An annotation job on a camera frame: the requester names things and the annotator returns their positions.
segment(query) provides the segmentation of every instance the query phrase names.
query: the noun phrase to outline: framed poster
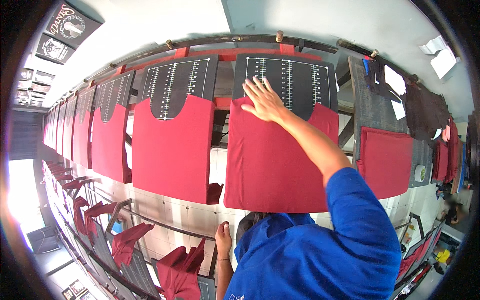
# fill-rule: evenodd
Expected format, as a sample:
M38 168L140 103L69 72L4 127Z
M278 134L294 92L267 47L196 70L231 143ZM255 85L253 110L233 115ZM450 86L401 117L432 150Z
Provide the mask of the framed poster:
M29 68L23 68L20 71L20 77L25 80L32 80L33 70Z
M51 88L50 85L36 84L36 83L31 83L31 87L34 91L42 92L42 93L48 92Z
M96 298L90 292L86 292L78 297L77 300L96 300Z
M75 296L78 296L85 292L86 287L77 279L70 284L70 289L73 291Z
M74 52L74 49L46 34L42 34L38 47L36 48L36 55L38 57L61 64L66 63Z
M41 84L52 85L52 81L54 78L55 78L55 75L37 70L35 72L35 75L33 76L33 81L40 82Z
M48 22L47 31L59 41L77 48L100 25L62 1Z
M66 300L75 299L75 294L70 288L66 288L61 294L65 297Z

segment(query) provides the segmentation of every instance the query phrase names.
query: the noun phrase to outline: black poster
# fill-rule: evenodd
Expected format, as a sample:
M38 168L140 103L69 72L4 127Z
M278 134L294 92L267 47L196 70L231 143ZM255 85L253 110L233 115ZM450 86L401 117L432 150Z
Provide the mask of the black poster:
M25 80L32 80L33 70L28 68L23 68L20 72L20 77Z
M54 78L55 76L52 74L48 74L48 73L37 70L33 77L33 81L40 82L42 84L52 85L52 81Z
M100 25L62 1L50 19L47 31L58 40L77 48Z
M36 49L37 55L43 59L64 64L75 52L74 49L63 44L46 34L42 34L38 47Z

